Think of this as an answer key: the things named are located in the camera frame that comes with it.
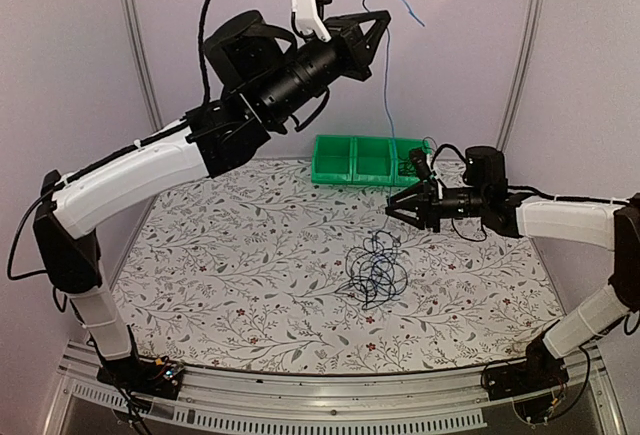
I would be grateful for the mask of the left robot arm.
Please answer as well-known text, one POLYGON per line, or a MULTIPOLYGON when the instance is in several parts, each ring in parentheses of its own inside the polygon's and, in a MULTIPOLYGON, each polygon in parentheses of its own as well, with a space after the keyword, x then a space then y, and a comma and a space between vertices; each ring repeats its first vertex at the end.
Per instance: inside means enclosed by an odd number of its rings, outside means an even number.
POLYGON ((203 79, 222 92, 162 130, 67 175, 49 172, 21 218, 31 226, 42 274, 65 294, 90 334, 102 368, 128 389, 175 374, 172 362, 147 362, 122 320, 99 267, 97 227, 165 190, 216 178, 250 161, 273 134, 306 129, 296 112, 327 103, 339 78, 364 81, 388 28, 385 10, 326 17, 331 0, 291 0, 290 24, 240 13, 197 36, 203 79))

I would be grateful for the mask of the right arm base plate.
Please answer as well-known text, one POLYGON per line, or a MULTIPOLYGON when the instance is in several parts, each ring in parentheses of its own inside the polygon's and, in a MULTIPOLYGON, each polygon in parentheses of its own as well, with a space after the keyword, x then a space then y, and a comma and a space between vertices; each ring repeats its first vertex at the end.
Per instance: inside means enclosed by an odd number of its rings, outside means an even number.
POLYGON ((565 385, 569 374, 562 359, 551 359, 536 367, 526 359, 488 363, 480 375, 480 385, 491 401, 519 397, 565 385))

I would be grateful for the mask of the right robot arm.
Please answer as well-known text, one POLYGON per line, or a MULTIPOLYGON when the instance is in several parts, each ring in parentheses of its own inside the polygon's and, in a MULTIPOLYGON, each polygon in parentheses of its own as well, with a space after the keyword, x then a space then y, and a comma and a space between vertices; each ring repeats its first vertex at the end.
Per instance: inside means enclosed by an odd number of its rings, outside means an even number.
POLYGON ((565 383, 564 358, 639 311, 639 198, 603 199, 546 194, 513 186, 504 154, 473 146, 461 152, 463 186, 447 188, 434 173, 435 160, 409 153, 418 182, 391 196, 388 216, 437 232, 444 219, 477 218, 508 238, 548 238, 598 246, 612 252, 614 268, 603 288, 528 343, 522 362, 489 368, 482 382, 493 398, 565 383))

